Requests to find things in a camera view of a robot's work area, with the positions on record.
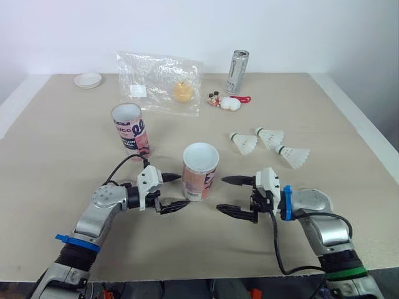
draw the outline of silver can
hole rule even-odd
[[[235,95],[239,92],[241,83],[244,79],[247,67],[249,52],[245,50],[235,50],[231,59],[229,77],[226,83],[226,92]]]

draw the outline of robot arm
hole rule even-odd
[[[320,270],[325,272],[327,286],[334,296],[383,298],[375,280],[356,254],[351,240],[352,228],[336,218],[340,216],[331,217],[335,215],[332,214],[332,203],[326,194],[315,189],[292,191],[290,186],[280,191],[279,178],[271,168],[258,171],[255,177],[233,176],[222,180],[230,184],[252,186],[252,212],[228,204],[218,205],[219,211],[254,223],[257,223],[259,212],[268,212],[274,217],[277,210],[280,210],[284,221],[298,219],[312,250],[319,258]]]
[[[58,259],[50,265],[36,283],[29,298],[83,299],[79,291],[84,289],[90,276],[90,268],[107,237],[113,218],[127,209],[155,207],[160,214],[175,212],[189,201],[177,201],[163,206],[159,200],[159,188],[164,181],[180,178],[176,174],[161,174],[159,169],[148,165],[137,177],[137,186],[105,185],[93,194],[89,206],[77,222],[71,235],[57,235],[65,243]]]

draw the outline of shuttlecock feather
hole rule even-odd
[[[239,152],[246,156],[252,152],[257,143],[257,137],[253,135],[230,134],[230,140],[238,147]]]
[[[277,145],[274,149],[276,153],[283,156],[294,169],[300,168],[305,163],[310,153],[310,150],[307,148],[287,148],[284,145]]]
[[[266,130],[264,128],[258,128],[255,132],[262,139],[264,145],[269,150],[272,150],[277,145],[280,145],[284,139],[283,131],[272,131]]]

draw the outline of green ring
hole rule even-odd
[[[326,273],[325,278],[326,279],[345,278],[345,277],[355,276],[355,275],[360,275],[360,274],[367,274],[367,270],[365,267],[358,267],[358,268],[342,270],[342,271],[338,271],[338,272]]]

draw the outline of white label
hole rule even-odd
[[[147,90],[145,85],[132,84],[130,86],[130,96],[132,98],[146,98]]]
[[[186,189],[184,190],[184,193],[185,193],[185,198],[191,201],[200,201],[202,197],[202,193],[192,193]]]

